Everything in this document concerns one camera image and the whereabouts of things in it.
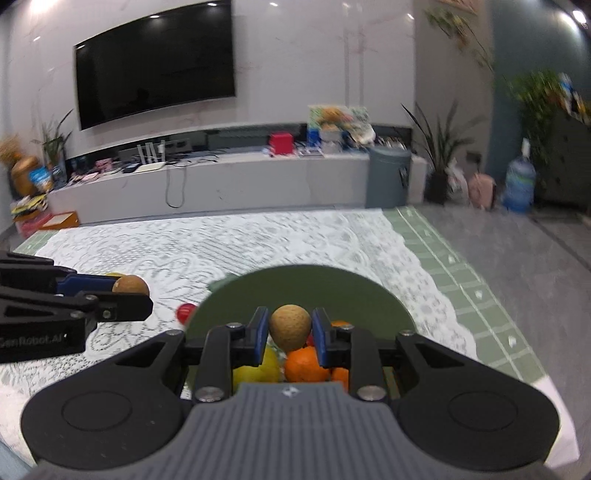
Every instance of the pink bag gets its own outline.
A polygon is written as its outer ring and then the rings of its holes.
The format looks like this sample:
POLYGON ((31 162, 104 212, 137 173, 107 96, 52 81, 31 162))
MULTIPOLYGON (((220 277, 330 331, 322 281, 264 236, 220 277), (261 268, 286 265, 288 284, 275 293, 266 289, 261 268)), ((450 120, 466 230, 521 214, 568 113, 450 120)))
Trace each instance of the pink bag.
POLYGON ((468 195, 472 205, 490 210, 495 205, 496 183, 492 177, 476 173, 468 182, 468 195))

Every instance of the round fruit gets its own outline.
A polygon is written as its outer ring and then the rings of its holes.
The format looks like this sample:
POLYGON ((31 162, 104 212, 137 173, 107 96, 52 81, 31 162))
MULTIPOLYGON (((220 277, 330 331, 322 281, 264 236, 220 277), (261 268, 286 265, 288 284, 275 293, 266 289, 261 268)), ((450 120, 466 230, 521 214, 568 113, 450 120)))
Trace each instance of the round fruit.
POLYGON ((330 372, 330 379, 333 382, 341 382, 345 388, 345 391, 349 391, 349 370, 346 368, 333 368, 330 372))
POLYGON ((118 278, 113 285, 113 292, 115 293, 143 293, 150 296, 150 289, 148 284, 144 282, 137 275, 123 275, 118 278))
POLYGON ((302 307, 283 305, 271 315, 269 333, 277 346, 289 353, 306 344, 311 326, 310 315, 302 307))
POLYGON ((288 382, 326 382, 330 375, 327 368, 318 364, 313 346, 288 353, 283 368, 288 382))
POLYGON ((274 350, 267 346, 258 367, 239 367, 232 372, 234 392, 242 382, 248 383, 278 383, 281 380, 279 360, 274 350))
POLYGON ((193 313, 193 310, 195 310, 196 308, 197 305, 194 305, 193 303, 183 303, 177 309, 177 320, 184 325, 185 323, 187 323, 187 320, 193 313))

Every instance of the picture frame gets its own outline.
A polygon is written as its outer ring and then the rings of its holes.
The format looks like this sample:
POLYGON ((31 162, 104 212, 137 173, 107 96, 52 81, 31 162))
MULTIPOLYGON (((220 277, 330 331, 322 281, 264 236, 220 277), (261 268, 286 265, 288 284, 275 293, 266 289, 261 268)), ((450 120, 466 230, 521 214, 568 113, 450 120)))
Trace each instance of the picture frame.
POLYGON ((471 14, 478 14, 478 0, 439 0, 443 4, 452 5, 461 10, 470 12, 471 14))

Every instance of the blue water bottle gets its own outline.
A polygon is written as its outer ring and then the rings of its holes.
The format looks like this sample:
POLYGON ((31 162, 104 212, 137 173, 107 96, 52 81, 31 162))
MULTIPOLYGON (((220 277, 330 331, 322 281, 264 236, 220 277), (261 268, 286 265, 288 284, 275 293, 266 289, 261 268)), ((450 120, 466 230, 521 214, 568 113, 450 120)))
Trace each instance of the blue water bottle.
POLYGON ((507 169, 503 205, 517 213, 527 213, 534 203, 535 168, 530 162, 530 142, 523 139, 521 156, 507 169))

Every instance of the white marble wall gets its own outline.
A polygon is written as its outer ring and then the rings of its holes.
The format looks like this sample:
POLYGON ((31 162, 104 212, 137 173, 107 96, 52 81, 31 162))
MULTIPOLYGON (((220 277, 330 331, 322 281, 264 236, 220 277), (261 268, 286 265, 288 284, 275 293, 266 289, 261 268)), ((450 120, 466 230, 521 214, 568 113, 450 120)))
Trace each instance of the white marble wall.
MULTIPOLYGON (((24 140, 39 119, 76 108, 73 46, 187 0, 22 0, 12 12, 10 120, 24 140)), ((226 124, 302 122, 307 105, 365 104, 375 122, 408 125, 414 101, 411 0, 234 0, 236 98, 140 113, 79 131, 69 156, 165 132, 226 124)))
MULTIPOLYGON (((10 20, 10 14, 0 17, 0 138, 10 133, 7 86, 10 20)), ((12 225, 11 201, 7 171, 4 166, 0 166, 0 233, 12 225)))

